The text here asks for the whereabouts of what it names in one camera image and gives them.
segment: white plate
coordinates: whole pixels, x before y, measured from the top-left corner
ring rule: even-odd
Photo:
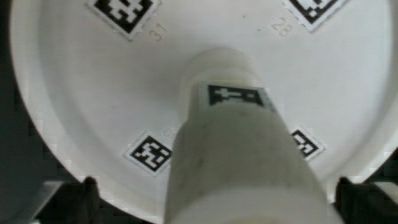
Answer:
[[[311,33],[283,0],[163,0],[133,41],[85,3],[14,0],[11,27],[27,108],[76,178],[94,176],[105,200],[162,222],[169,167],[153,176],[124,153],[146,133],[171,147],[183,69],[229,47],[252,59],[291,132],[325,148],[309,164],[332,198],[339,176],[361,182],[398,145],[398,2],[350,0]]]

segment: dark background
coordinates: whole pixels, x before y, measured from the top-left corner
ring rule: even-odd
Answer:
[[[9,49],[11,0],[0,0],[0,222],[37,193],[43,181],[76,181],[43,143],[20,97]],[[398,184],[398,153],[368,181]],[[101,202],[105,224],[144,223]]]

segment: white cylinder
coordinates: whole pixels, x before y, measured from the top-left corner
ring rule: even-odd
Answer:
[[[231,77],[251,85],[254,76],[240,69],[249,68],[240,59],[231,50],[204,54],[188,68],[190,80],[219,81],[210,77],[242,71]],[[174,142],[165,223],[343,223],[277,112],[247,103],[203,110],[199,81],[185,83],[192,105]]]

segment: white surface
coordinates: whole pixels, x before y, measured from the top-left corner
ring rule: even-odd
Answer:
[[[327,147],[311,167],[331,198],[341,175],[368,178],[398,145],[396,13],[394,0],[350,0],[311,34],[277,0],[167,0],[128,42],[84,0],[14,0],[12,56],[34,123],[73,175],[98,178],[103,198],[135,216],[162,222],[169,168],[155,178],[123,154],[146,131],[172,143],[183,68],[217,47],[251,57],[288,126]],[[279,18],[293,27],[284,37]]]

